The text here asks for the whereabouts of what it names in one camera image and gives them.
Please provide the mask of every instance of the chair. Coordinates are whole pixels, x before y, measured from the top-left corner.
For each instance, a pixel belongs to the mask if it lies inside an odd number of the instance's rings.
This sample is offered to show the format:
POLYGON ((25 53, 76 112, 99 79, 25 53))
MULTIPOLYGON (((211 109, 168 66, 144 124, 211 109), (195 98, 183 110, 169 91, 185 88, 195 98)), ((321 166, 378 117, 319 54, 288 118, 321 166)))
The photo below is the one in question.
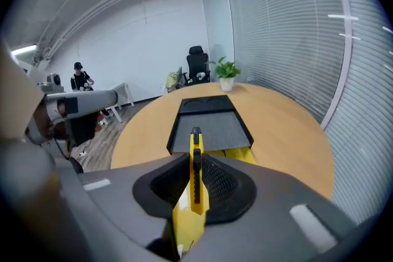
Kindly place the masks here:
POLYGON ((189 64, 189 78, 191 80, 186 80, 186 85, 210 82, 210 70, 208 70, 207 65, 208 61, 208 54, 203 52, 201 46, 194 46, 190 48, 189 55, 187 56, 187 62, 189 64), (200 79, 197 76, 199 73, 204 73, 205 76, 200 79))

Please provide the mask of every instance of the white wall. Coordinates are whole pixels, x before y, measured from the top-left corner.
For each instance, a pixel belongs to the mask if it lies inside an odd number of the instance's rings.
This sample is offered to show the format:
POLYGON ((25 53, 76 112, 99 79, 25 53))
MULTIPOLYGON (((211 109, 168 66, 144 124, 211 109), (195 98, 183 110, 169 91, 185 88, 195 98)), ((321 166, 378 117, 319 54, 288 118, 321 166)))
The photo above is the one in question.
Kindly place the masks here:
POLYGON ((106 10, 68 39, 47 71, 58 73, 71 91, 80 61, 95 90, 127 82, 139 101, 162 95, 166 76, 179 66, 188 72, 186 57, 195 45, 208 50, 202 0, 133 0, 106 10))

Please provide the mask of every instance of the wooden floor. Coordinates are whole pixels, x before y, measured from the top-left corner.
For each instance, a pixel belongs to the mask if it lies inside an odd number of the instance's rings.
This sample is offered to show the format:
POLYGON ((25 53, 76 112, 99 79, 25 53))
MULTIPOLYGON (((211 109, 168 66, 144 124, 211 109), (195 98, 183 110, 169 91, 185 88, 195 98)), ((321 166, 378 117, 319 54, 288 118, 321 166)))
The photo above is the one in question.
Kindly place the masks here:
POLYGON ((118 110, 123 122, 119 123, 113 116, 107 118, 109 124, 103 125, 103 129, 96 133, 94 139, 86 141, 82 145, 73 148, 71 156, 83 167, 85 172, 103 171, 111 167, 112 152, 126 124, 150 101, 135 104, 135 107, 126 106, 118 110), (79 153, 86 147, 87 156, 79 158, 79 153))

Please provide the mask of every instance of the white desk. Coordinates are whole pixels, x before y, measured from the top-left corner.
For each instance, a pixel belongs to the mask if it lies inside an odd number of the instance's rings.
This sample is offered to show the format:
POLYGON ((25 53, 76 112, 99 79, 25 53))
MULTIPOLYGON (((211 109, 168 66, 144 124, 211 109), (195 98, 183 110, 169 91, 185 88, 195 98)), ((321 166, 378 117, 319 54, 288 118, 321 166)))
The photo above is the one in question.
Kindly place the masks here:
MULTIPOLYGON (((107 107, 106 109, 110 109, 113 111, 113 114, 115 115, 116 119, 118 122, 123 122, 123 120, 120 118, 119 113, 116 110, 116 106, 119 107, 119 110, 122 109, 122 105, 129 104, 131 103, 131 106, 134 107, 134 102, 133 102, 133 97, 131 95, 131 91, 128 88, 127 83, 123 82, 116 87, 112 88, 111 90, 115 91, 119 97, 117 100, 116 105, 107 107)), ((103 120, 104 124, 108 124, 108 121, 104 118, 103 120)))

